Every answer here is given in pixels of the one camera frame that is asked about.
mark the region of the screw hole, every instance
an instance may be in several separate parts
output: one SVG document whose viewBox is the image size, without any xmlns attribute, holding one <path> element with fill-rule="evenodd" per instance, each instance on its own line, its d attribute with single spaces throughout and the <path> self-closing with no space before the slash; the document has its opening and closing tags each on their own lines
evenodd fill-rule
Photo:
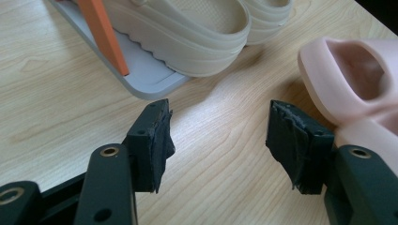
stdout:
<svg viewBox="0 0 398 225">
<path fill-rule="evenodd" d="M 112 156 L 116 155 L 118 152 L 119 152 L 118 148 L 110 147 L 110 148 L 106 148 L 106 149 L 103 149 L 102 151 L 100 151 L 100 154 L 103 157 L 112 157 Z"/>
<path fill-rule="evenodd" d="M 350 153 L 358 158 L 371 158 L 371 155 L 368 152 L 361 149 L 351 149 Z"/>
<path fill-rule="evenodd" d="M 0 205 L 12 203 L 19 199 L 24 193 L 22 187 L 13 187 L 0 193 Z"/>
<path fill-rule="evenodd" d="M 112 215 L 112 211 L 110 209 L 101 209 L 94 216 L 94 220 L 96 222 L 103 222 L 108 220 Z"/>
</svg>

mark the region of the slipper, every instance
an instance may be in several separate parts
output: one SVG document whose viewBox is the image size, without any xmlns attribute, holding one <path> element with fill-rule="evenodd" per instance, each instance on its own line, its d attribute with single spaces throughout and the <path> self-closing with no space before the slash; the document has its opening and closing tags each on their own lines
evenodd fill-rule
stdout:
<svg viewBox="0 0 398 225">
<path fill-rule="evenodd" d="M 318 110 L 335 125 L 398 105 L 398 40 L 322 37 L 298 66 Z"/>
<path fill-rule="evenodd" d="M 335 144 L 353 144 L 376 152 L 398 176 L 398 107 L 337 128 Z"/>
<path fill-rule="evenodd" d="M 227 68 L 246 45 L 252 20 L 238 0 L 103 0 L 113 28 L 169 68 L 193 77 Z"/>
<path fill-rule="evenodd" d="M 293 0 L 243 0 L 251 17 L 252 27 L 247 45 L 267 42 L 289 19 Z"/>
</svg>

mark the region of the orange strap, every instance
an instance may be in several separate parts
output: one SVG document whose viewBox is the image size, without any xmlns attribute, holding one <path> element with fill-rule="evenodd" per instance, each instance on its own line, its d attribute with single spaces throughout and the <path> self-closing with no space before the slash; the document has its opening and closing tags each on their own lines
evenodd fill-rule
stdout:
<svg viewBox="0 0 398 225">
<path fill-rule="evenodd" d="M 129 68 L 120 50 L 114 29 L 109 22 L 105 7 L 101 0 L 80 0 L 79 8 L 90 28 L 99 50 L 117 69 L 117 71 L 126 76 L 129 74 Z"/>
</svg>

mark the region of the wooden table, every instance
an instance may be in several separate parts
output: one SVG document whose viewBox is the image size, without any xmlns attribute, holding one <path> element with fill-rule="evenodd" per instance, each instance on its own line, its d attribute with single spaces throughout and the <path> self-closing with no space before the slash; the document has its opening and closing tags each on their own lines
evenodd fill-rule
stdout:
<svg viewBox="0 0 398 225">
<path fill-rule="evenodd" d="M 302 196 L 265 146 L 271 99 L 333 128 L 300 78 L 314 38 L 397 38 L 353 0 L 297 0 L 287 26 L 224 72 L 168 95 L 176 154 L 159 194 L 138 193 L 140 224 L 328 224 L 323 196 Z M 0 2 L 0 186 L 42 191 L 120 143 L 150 101 L 132 96 L 46 0 Z"/>
</svg>

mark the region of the pink slipper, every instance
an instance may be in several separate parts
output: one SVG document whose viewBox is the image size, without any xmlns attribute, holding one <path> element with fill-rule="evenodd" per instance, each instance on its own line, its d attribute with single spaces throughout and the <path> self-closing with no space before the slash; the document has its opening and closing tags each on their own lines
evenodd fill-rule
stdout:
<svg viewBox="0 0 398 225">
<path fill-rule="evenodd" d="M 338 128 L 334 141 L 337 147 L 354 144 L 376 152 L 398 176 L 398 107 Z"/>
<path fill-rule="evenodd" d="M 398 39 L 322 37 L 301 48 L 298 66 L 314 104 L 336 125 L 398 106 Z"/>
</svg>

